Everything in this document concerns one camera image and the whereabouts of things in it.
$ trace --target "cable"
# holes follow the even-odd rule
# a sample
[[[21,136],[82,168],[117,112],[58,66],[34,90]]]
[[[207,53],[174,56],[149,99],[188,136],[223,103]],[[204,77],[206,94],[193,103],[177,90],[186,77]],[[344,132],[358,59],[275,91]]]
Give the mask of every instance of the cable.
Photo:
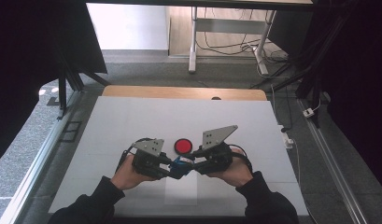
[[[300,164],[300,160],[299,160],[299,148],[298,148],[298,145],[296,144],[295,139],[292,139],[292,141],[293,141],[293,143],[295,144],[295,147],[296,147],[296,157],[297,157],[297,166],[298,166],[298,185],[299,185],[299,189],[302,191],[302,189],[301,189],[301,164]],[[312,218],[312,221],[314,223],[318,224],[316,219],[314,218],[312,212],[310,211],[309,207],[307,205],[305,205],[305,206],[306,206],[306,209],[307,209],[307,213]]]
[[[266,14],[265,14],[265,22],[267,22],[267,13],[269,12],[269,10],[266,10]]]
[[[291,130],[292,129],[292,111],[290,110],[290,99],[289,99],[288,86],[286,86],[286,96],[287,96],[287,105],[289,107],[289,112],[290,112],[290,127],[287,128],[287,130]]]
[[[317,110],[319,108],[319,106],[321,105],[321,98],[319,98],[318,100],[318,106],[316,108],[313,109],[313,111]]]
[[[275,113],[275,117],[277,119],[277,116],[276,116],[276,103],[275,103],[275,90],[273,90],[273,84],[270,84],[270,87],[272,87],[273,112]]]
[[[291,60],[292,61],[296,61],[296,60],[300,61],[303,58],[306,58],[308,56],[310,57],[313,54],[313,52],[315,51],[316,46],[322,40],[324,40],[324,38],[330,33],[330,31],[333,28],[333,25],[334,25],[334,21],[332,21],[331,24],[327,25],[329,27],[325,31],[321,32],[321,34],[319,35],[319,38],[317,40],[315,40],[314,43],[310,44],[310,46],[308,46],[306,50],[304,50],[302,53],[300,53],[296,57],[291,58]]]
[[[214,8],[213,7],[211,8],[211,12],[213,13],[214,18],[215,18],[215,13],[214,13]]]
[[[210,88],[207,84],[205,84],[204,82],[202,82],[202,81],[196,81],[196,82],[198,82],[198,83],[200,83],[200,84],[202,84],[202,85],[204,85],[205,87],[207,87],[207,88]]]
[[[273,58],[272,57],[272,54],[274,53],[274,52],[279,52],[279,51],[284,51],[284,50],[282,50],[282,49],[280,49],[280,50],[275,50],[275,51],[273,51],[272,53],[270,53],[270,55],[271,56],[267,56],[266,55],[266,50],[263,50],[262,52],[263,52],[263,54],[264,54],[264,56],[262,56],[268,63],[287,63],[289,60],[288,59],[283,59],[283,58],[281,58],[282,60],[277,60],[277,59],[275,59],[275,58]]]
[[[249,15],[249,20],[251,20],[253,11],[254,11],[254,9],[251,10],[251,13],[250,13],[250,15]],[[235,46],[240,46],[240,48],[242,48],[242,46],[243,46],[243,44],[244,44],[244,40],[246,39],[246,36],[247,36],[247,34],[244,35],[243,40],[242,40],[242,42],[241,42],[240,44],[233,44],[233,45],[226,45],[226,46],[210,46],[210,45],[208,44],[208,41],[207,41],[207,34],[206,34],[206,32],[204,32],[204,33],[205,33],[205,44],[206,44],[209,48],[211,48],[211,49],[224,49],[224,48],[230,48],[230,47],[235,47]],[[260,39],[252,40],[252,41],[249,41],[249,42],[256,42],[256,41],[259,41],[259,40],[260,40]]]
[[[278,69],[277,69],[271,76],[269,76],[269,78],[275,78],[275,77],[279,76],[279,75],[282,74],[283,72],[287,71],[287,69],[289,69],[290,66],[291,66],[290,63],[283,64],[283,65],[282,65],[281,67],[279,67],[279,68],[278,68]],[[249,88],[250,88],[250,89],[254,89],[254,88],[256,88],[256,87],[260,87],[261,84],[262,84],[263,82],[265,82],[266,80],[269,80],[269,79],[265,79],[265,80],[261,81],[260,83],[255,84],[255,85],[253,85],[253,86],[251,86],[251,87],[249,87]]]
[[[238,148],[240,148],[244,152],[244,155],[248,158],[246,151],[242,147],[240,147],[238,145],[235,145],[235,144],[228,144],[228,147],[238,147]]]
[[[292,139],[293,143],[295,143],[295,147],[296,147],[296,157],[297,157],[297,166],[298,166],[298,185],[299,185],[299,188],[301,188],[301,164],[299,163],[299,148],[298,148],[298,144],[296,144],[296,141],[295,139]]]
[[[264,78],[289,78],[289,77],[275,77],[274,75],[271,75],[271,76],[264,76],[262,73],[261,73],[261,71],[259,70],[260,69],[260,63],[261,63],[262,61],[260,61],[260,62],[258,62],[257,63],[257,72],[258,72],[258,75],[260,75],[260,77],[264,77]]]
[[[249,48],[249,46],[244,46],[241,51],[238,51],[238,52],[235,52],[235,53],[225,53],[225,52],[222,52],[222,51],[219,51],[219,50],[215,50],[215,49],[206,49],[206,48],[203,48],[203,47],[201,47],[199,45],[199,43],[197,41],[196,41],[196,45],[200,49],[210,50],[210,51],[214,51],[214,52],[217,52],[217,53],[220,53],[220,54],[224,54],[224,55],[235,55],[235,54],[243,53],[244,51],[246,51]]]
[[[243,19],[245,13],[246,13],[246,10],[243,9],[243,12],[242,12],[241,17],[239,18],[239,20]]]
[[[146,138],[138,139],[136,142],[143,142],[143,141],[149,141],[149,140],[153,140],[153,139],[151,139],[151,138],[147,138],[147,137],[146,137]],[[126,160],[126,157],[127,157],[127,154],[128,154],[128,153],[134,155],[134,153],[131,152],[132,149],[133,149],[133,144],[132,144],[129,148],[127,148],[126,150],[124,150],[124,151],[121,153],[120,160],[119,160],[118,166],[117,166],[117,168],[116,168],[116,170],[115,170],[115,173],[118,172],[118,170],[119,170],[121,164],[124,162],[124,160]]]

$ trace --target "metal rail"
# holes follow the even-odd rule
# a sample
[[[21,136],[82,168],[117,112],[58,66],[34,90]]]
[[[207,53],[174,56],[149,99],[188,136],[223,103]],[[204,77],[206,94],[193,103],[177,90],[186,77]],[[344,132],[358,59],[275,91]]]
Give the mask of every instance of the metal rail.
[[[59,140],[64,126],[74,110],[74,105],[78,102],[79,96],[80,92],[74,91],[68,102],[67,113],[65,113],[63,119],[57,119],[53,124],[47,138],[45,139],[45,142],[42,144],[42,147],[39,149],[33,163],[28,169],[27,174],[24,176],[24,179],[13,195],[12,200],[10,200],[7,209],[1,216],[0,224],[12,224],[16,222],[24,204],[28,199],[28,196],[31,193],[31,190],[33,189],[37,179],[39,178],[39,175],[43,170],[43,167],[45,166],[50,156],[51,151],[54,149],[57,141]]]
[[[298,100],[298,106],[302,111],[306,110],[301,100]],[[340,170],[334,155],[332,154],[330,147],[325,141],[324,136],[320,129],[316,128],[313,121],[310,119],[306,119],[307,125],[309,126],[310,132],[313,134],[313,137],[318,145],[318,149],[324,159],[328,170],[331,173],[331,177],[333,182],[335,183],[338,191],[341,193],[343,197],[343,201],[347,207],[347,210],[353,219],[355,224],[367,224],[368,221],[365,217],[365,214],[362,212],[361,207],[352,191],[350,186],[348,185],[345,177]]]

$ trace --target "red circle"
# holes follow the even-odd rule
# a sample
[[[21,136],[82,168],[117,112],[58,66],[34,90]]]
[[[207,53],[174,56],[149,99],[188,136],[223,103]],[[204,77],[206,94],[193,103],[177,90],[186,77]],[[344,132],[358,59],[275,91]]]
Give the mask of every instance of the red circle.
[[[191,152],[191,141],[186,138],[181,138],[176,141],[174,144],[174,149],[177,153],[184,154]]]

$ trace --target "wooden edge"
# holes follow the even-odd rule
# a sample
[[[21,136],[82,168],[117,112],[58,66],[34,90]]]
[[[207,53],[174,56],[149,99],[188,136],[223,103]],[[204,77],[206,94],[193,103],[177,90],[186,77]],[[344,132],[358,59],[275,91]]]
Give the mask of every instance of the wooden edge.
[[[107,86],[103,96],[171,98],[171,99],[206,99],[219,97],[221,100],[266,101],[266,94],[261,90],[187,88],[187,87],[150,87],[150,86]]]

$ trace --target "white wall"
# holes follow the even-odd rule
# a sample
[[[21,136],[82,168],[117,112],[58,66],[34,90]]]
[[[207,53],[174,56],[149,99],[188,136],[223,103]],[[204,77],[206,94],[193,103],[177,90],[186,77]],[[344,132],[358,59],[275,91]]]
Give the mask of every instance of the white wall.
[[[101,49],[168,49],[167,7],[87,4]]]

